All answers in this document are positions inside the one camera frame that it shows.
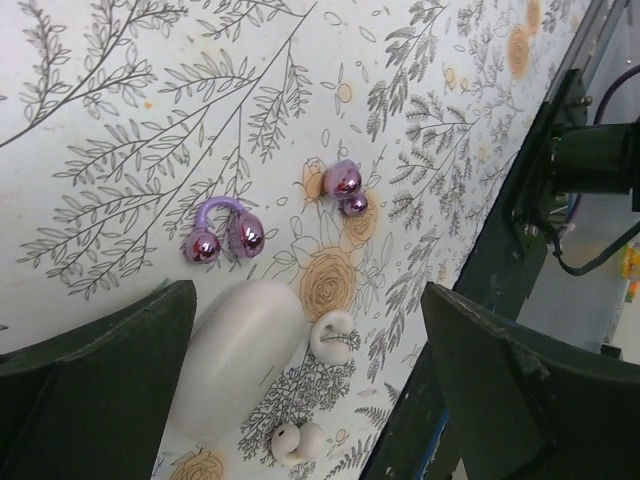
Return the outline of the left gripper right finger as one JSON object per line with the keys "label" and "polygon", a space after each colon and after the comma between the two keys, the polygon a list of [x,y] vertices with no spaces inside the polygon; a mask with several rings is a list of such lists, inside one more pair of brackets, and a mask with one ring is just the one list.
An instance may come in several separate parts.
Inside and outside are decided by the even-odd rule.
{"label": "left gripper right finger", "polygon": [[422,311],[470,479],[636,479],[639,367],[511,322],[435,283]]}

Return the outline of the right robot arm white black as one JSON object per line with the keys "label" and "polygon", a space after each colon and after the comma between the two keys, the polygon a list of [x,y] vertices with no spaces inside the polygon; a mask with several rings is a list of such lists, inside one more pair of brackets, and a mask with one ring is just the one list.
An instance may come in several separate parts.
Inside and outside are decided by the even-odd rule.
{"label": "right robot arm white black", "polygon": [[639,201],[639,124],[599,124],[564,130],[551,144],[557,192],[630,194]]}

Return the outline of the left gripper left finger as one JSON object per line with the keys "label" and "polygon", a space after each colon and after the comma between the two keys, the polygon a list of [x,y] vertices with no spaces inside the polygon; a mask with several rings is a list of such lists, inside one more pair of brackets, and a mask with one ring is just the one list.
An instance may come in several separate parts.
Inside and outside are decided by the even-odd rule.
{"label": "left gripper left finger", "polygon": [[180,280],[3,354],[2,478],[150,478],[196,307]]}

